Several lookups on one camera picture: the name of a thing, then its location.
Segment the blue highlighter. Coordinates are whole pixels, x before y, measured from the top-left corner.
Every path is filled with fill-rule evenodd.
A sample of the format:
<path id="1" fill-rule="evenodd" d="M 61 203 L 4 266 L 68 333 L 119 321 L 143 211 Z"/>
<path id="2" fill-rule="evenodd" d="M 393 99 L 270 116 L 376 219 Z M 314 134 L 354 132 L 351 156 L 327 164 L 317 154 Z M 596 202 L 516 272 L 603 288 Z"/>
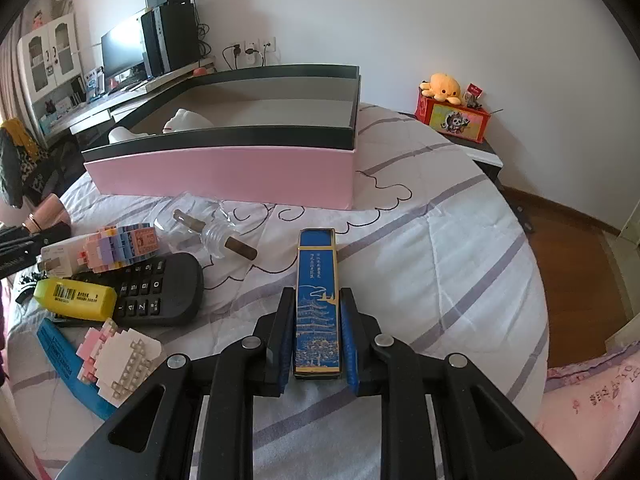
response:
<path id="1" fill-rule="evenodd" d="M 77 378 L 82 359 L 76 354 L 73 345 L 48 318 L 40 323 L 37 338 L 56 374 L 73 397 L 91 413 L 107 420 L 116 408 L 99 395 L 95 385 L 84 384 Z"/>

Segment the pink pillow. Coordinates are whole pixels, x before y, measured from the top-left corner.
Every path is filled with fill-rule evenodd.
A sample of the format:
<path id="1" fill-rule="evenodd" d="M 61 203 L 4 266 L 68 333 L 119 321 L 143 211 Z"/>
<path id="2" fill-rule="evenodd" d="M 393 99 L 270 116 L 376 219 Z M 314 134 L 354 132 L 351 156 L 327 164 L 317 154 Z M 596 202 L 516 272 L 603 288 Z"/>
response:
<path id="1" fill-rule="evenodd" d="M 536 429 L 578 479 L 605 471 L 639 416 L 639 345 L 547 372 Z"/>

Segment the colourful block figure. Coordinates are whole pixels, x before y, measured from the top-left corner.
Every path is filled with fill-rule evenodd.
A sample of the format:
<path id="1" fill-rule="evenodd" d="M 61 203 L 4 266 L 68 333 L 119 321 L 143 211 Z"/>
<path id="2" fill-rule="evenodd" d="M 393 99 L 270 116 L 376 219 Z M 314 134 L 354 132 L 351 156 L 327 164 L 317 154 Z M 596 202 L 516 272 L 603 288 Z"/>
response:
<path id="1" fill-rule="evenodd" d="M 158 248 L 156 231 L 149 223 L 108 226 L 82 242 L 78 262 L 94 273 L 103 273 L 152 258 Z"/>

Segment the clear glass bottle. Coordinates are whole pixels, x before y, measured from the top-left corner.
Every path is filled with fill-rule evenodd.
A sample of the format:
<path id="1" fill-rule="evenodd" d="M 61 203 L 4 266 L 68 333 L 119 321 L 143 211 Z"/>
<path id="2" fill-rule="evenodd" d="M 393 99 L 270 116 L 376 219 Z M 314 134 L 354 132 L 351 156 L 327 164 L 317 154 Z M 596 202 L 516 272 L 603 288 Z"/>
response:
<path id="1" fill-rule="evenodd" d="M 157 211 L 153 222 L 158 237 L 174 252 L 204 250 L 214 259 L 232 254 L 248 261 L 257 249 L 241 235 L 221 202 L 184 192 Z"/>

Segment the yellow octopus plush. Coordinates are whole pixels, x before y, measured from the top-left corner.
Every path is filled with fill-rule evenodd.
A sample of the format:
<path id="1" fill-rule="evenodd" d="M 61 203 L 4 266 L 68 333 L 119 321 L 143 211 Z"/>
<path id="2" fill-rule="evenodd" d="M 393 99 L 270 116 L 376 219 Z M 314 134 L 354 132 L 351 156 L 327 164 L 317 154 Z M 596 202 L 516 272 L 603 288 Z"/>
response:
<path id="1" fill-rule="evenodd" d="M 447 74 L 433 74 L 429 80 L 422 81 L 419 88 L 424 96 L 438 102 L 448 102 L 454 105 L 462 104 L 460 84 L 454 77 Z"/>

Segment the white pink block figure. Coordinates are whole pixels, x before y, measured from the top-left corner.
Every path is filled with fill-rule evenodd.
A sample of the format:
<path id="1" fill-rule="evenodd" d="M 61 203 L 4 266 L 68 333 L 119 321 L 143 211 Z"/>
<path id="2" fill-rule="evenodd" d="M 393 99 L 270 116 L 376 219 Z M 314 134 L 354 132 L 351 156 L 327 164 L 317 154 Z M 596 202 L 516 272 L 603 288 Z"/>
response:
<path id="1" fill-rule="evenodd" d="M 162 344 L 133 328 L 119 328 L 108 318 L 101 328 L 89 328 L 76 354 L 77 379 L 95 386 L 98 395 L 119 408 L 160 365 Z"/>

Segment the blue gold rectangular box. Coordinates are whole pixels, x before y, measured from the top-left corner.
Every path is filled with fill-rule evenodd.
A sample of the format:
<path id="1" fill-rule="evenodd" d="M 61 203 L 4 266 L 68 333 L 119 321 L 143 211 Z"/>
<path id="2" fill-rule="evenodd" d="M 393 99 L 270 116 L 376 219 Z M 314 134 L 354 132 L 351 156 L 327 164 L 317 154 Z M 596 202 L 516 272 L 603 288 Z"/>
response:
<path id="1" fill-rule="evenodd" d="M 295 309 L 294 375 L 337 377 L 341 336 L 334 229 L 299 233 Z"/>

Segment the white cup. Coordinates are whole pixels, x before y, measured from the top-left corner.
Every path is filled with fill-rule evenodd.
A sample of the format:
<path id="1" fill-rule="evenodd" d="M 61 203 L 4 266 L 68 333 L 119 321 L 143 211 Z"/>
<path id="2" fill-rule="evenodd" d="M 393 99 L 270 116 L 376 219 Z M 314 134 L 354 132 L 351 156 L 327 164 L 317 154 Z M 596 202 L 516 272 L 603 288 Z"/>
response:
<path id="1" fill-rule="evenodd" d="M 163 126 L 163 133 L 210 129 L 213 126 L 214 124 L 201 114 L 179 108 Z"/>

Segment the white glass-door cabinet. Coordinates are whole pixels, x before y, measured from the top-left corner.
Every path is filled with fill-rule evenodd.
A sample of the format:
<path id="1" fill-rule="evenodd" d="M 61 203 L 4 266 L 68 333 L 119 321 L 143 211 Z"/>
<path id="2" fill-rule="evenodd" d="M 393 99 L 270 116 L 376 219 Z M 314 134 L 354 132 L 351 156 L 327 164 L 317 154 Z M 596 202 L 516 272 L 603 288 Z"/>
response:
<path id="1" fill-rule="evenodd" d="M 18 40 L 17 62 L 29 104 L 79 76 L 75 15 L 65 14 Z"/>

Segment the yellow highlighter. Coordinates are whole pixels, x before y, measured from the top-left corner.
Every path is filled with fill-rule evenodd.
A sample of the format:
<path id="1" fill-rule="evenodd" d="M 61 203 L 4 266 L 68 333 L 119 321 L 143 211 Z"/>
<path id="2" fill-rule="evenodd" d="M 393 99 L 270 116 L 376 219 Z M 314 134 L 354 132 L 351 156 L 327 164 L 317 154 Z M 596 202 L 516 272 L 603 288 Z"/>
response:
<path id="1" fill-rule="evenodd" d="M 113 315 L 114 288 L 68 278 L 46 278 L 37 283 L 34 298 L 48 311 L 85 321 L 103 322 Z"/>

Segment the black office chair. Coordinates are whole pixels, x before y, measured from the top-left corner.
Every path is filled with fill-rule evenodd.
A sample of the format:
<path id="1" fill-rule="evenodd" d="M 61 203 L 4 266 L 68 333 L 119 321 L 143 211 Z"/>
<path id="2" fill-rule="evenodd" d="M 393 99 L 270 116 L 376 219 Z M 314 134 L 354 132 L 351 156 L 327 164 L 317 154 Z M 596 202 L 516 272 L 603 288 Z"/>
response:
<path id="1" fill-rule="evenodd" d="M 1 123 L 1 200 L 9 207 L 21 209 L 26 200 L 38 206 L 52 193 L 61 196 L 83 171 L 73 139 L 47 150 L 18 118 Z"/>

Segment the white striped quilt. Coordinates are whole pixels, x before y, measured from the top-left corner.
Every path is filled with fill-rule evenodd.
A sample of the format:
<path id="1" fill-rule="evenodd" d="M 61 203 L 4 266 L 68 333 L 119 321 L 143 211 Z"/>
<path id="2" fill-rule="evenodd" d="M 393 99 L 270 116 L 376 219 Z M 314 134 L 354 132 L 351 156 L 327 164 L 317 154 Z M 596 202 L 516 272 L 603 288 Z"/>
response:
<path id="1" fill-rule="evenodd" d="M 205 292 L 192 323 L 147 330 L 192 359 L 248 335 L 296 281 L 299 231 L 333 228 L 338 282 L 358 310 L 428 356 L 466 354 L 534 422 L 544 392 L 548 313 L 535 256 L 501 194 L 457 145 L 426 125 L 362 104 L 351 211 L 225 202 L 242 258 L 197 252 Z M 78 234 L 152 222 L 167 198 L 102 195 L 83 174 L 62 202 Z M 4 307 L 10 387 L 43 474 L 55 478 L 101 425 L 56 376 L 36 336 L 35 301 Z M 254 407 L 255 479 L 378 479 L 380 402 L 342 380 L 288 383 Z"/>

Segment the white bedside cabinet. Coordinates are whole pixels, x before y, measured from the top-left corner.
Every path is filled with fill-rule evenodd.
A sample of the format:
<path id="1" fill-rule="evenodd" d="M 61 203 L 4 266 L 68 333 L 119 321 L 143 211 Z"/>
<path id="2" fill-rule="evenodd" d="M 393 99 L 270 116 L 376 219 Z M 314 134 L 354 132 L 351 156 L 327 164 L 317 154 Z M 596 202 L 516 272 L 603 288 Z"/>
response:
<path id="1" fill-rule="evenodd" d="M 496 183 L 498 181 L 500 171 L 503 168 L 503 161 L 486 140 L 477 143 L 446 133 L 444 133 L 444 137 L 450 142 L 457 144 L 457 146 L 460 146 L 465 154 L 476 163 L 476 166 L 486 174 L 486 177 L 488 177 L 491 182 Z"/>

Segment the white desk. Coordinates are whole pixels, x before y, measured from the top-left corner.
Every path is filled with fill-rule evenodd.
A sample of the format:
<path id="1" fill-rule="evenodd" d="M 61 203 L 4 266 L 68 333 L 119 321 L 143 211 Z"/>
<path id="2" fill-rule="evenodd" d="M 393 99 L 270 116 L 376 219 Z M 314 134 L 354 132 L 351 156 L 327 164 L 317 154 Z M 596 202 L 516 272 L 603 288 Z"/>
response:
<path id="1" fill-rule="evenodd" d="M 43 139 L 47 144 L 52 144 L 53 139 L 60 136 L 66 130 L 77 134 L 92 126 L 108 122 L 110 119 L 119 121 L 126 114 L 135 110 L 146 98 L 152 98 L 162 91 L 168 90 L 171 86 L 178 84 L 193 76 L 194 70 L 205 68 L 209 72 L 215 68 L 214 58 L 203 58 L 197 63 L 186 65 L 183 68 L 174 70 L 172 73 L 159 76 L 149 81 L 142 81 L 129 89 L 118 90 L 107 96 L 102 96 L 92 103 L 82 104 L 74 108 L 71 112 L 57 119 Z"/>

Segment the black remote control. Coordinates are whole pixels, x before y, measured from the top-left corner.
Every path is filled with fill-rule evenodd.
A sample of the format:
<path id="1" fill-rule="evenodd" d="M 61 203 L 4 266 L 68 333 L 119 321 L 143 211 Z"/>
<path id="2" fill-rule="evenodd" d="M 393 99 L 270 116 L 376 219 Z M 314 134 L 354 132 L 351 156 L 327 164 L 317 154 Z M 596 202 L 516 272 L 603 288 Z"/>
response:
<path id="1" fill-rule="evenodd" d="M 200 310 L 203 270 L 188 252 L 156 256 L 126 268 L 75 275 L 117 292 L 113 320 L 120 327 L 180 326 Z"/>

